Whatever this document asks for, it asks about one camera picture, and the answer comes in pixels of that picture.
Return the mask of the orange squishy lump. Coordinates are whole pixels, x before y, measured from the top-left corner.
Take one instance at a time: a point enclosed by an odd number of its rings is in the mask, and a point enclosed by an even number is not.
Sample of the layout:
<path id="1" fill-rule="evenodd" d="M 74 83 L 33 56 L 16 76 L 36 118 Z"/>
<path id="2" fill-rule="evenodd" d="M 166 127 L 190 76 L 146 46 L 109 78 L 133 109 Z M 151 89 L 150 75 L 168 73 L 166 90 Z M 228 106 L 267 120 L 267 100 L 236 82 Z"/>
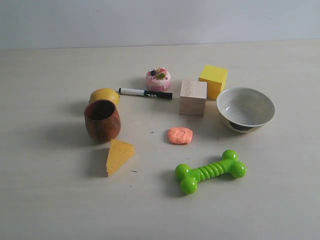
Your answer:
<path id="1" fill-rule="evenodd" d="M 167 133 L 168 140 L 177 145 L 189 144 L 193 139 L 193 131 L 187 127 L 172 127 Z"/>

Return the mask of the black white marker pen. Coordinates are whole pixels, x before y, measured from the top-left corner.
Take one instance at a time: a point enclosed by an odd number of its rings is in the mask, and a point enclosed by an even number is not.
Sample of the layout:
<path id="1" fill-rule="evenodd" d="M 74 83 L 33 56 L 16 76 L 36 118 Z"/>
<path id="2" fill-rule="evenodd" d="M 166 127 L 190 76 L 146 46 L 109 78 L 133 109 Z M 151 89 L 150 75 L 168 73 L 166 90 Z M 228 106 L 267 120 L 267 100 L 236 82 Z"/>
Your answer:
<path id="1" fill-rule="evenodd" d="M 152 91 L 152 90 L 143 90 L 143 89 L 132 89 L 132 88 L 119 88 L 119 94 L 122 95 L 133 95 L 133 96 L 144 96 L 152 98 L 161 98 L 171 100 L 173 94 L 171 92 L 161 92 L 161 91 Z"/>

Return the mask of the pink toy cake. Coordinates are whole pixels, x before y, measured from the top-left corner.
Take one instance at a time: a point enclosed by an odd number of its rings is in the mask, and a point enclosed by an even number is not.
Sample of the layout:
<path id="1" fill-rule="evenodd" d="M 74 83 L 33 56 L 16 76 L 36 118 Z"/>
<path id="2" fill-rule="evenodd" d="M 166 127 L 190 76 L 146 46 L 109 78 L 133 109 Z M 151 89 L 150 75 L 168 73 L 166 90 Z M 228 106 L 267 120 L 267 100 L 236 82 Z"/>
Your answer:
<path id="1" fill-rule="evenodd" d="M 145 81 L 148 90 L 163 92 L 171 85 L 171 74 L 163 67 L 154 68 L 146 73 Z"/>

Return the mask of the plain wooden cube block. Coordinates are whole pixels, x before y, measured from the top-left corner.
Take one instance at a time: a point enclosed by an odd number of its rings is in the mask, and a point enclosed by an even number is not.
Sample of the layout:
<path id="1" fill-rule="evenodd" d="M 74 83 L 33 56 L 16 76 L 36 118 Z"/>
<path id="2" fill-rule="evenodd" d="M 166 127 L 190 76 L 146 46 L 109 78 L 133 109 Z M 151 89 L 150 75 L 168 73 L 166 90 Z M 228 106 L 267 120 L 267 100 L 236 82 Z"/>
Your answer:
<path id="1" fill-rule="evenodd" d="M 207 101 L 207 83 L 183 80 L 180 89 L 179 114 L 203 117 Z"/>

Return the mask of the yellow cheese wedge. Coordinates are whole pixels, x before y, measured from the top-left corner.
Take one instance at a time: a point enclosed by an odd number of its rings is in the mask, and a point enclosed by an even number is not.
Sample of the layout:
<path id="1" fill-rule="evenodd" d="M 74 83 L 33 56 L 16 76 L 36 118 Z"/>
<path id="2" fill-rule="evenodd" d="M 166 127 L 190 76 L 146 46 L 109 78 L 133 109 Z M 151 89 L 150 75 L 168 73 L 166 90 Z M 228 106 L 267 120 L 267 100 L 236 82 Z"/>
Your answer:
<path id="1" fill-rule="evenodd" d="M 108 177 L 113 175 L 134 154 L 135 148 L 132 144 L 117 139 L 112 139 L 110 141 L 110 148 L 106 158 L 106 175 Z"/>

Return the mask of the brown wooden cup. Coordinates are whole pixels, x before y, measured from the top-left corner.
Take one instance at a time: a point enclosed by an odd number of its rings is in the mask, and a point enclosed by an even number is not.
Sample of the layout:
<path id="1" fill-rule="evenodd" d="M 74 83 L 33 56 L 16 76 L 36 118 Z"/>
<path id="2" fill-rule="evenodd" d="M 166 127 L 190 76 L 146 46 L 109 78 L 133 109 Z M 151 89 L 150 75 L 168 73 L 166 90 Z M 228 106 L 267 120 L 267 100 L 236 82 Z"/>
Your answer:
<path id="1" fill-rule="evenodd" d="M 97 143 L 108 143 L 121 131 L 121 119 L 116 105 L 106 99 L 89 103 L 84 109 L 88 135 Z"/>

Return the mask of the green toy bone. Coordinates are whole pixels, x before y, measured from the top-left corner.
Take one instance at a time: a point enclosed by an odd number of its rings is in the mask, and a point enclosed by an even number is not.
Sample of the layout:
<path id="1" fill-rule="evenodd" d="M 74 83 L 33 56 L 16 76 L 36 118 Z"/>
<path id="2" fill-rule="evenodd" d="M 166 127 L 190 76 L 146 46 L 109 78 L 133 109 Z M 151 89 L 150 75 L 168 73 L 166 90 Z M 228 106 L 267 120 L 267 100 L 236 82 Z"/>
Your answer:
<path id="1" fill-rule="evenodd" d="M 216 161 L 192 169 L 187 164 L 179 164 L 175 168 L 175 176 L 179 180 L 180 190 L 187 195 L 193 194 L 198 189 L 198 183 L 229 174 L 233 178 L 242 178 L 247 173 L 246 165 L 239 161 L 236 151 L 228 149 L 223 152 L 220 161 Z"/>

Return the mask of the yellow lemon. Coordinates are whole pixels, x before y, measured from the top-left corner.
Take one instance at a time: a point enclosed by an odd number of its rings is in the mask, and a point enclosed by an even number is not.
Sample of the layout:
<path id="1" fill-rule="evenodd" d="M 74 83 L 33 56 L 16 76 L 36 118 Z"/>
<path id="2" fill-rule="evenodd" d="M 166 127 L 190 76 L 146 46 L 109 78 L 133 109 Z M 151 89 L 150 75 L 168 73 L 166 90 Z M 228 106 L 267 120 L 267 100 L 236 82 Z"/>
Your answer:
<path id="1" fill-rule="evenodd" d="M 99 100 L 108 100 L 113 102 L 115 105 L 119 104 L 119 94 L 111 88 L 100 88 L 91 93 L 89 103 L 93 103 Z"/>

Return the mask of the yellow cube block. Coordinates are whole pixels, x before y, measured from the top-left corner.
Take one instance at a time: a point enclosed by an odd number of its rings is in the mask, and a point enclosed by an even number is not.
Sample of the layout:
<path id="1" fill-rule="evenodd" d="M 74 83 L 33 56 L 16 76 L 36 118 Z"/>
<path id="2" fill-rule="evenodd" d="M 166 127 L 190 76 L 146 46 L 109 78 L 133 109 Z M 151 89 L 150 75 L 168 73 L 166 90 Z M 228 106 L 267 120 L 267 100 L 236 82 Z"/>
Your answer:
<path id="1" fill-rule="evenodd" d="M 207 83 L 207 98 L 216 100 L 218 95 L 225 89 L 228 70 L 225 68 L 205 65 L 200 76 L 199 82 Z"/>

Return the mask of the white ceramic bowl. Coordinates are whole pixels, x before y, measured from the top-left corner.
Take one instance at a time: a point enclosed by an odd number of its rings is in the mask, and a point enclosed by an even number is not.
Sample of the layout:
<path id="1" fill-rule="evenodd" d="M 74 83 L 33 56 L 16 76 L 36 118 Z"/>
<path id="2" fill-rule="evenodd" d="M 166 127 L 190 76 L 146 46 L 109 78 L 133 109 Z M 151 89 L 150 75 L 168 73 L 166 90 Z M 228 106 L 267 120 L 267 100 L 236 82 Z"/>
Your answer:
<path id="1" fill-rule="evenodd" d="M 250 133 L 269 124 L 276 115 L 273 101 L 264 93 L 233 87 L 222 91 L 216 108 L 223 124 L 238 133 Z"/>

